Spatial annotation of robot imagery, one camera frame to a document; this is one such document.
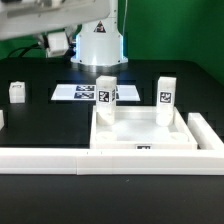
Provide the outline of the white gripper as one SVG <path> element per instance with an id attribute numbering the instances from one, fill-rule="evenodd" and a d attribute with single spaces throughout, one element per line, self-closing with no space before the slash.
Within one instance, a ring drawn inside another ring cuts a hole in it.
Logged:
<path id="1" fill-rule="evenodd" d="M 66 27 L 68 43 L 73 48 L 76 25 L 104 19 L 109 14 L 110 0 L 0 0 L 0 40 Z M 47 36 L 38 34 L 37 40 L 48 52 Z"/>

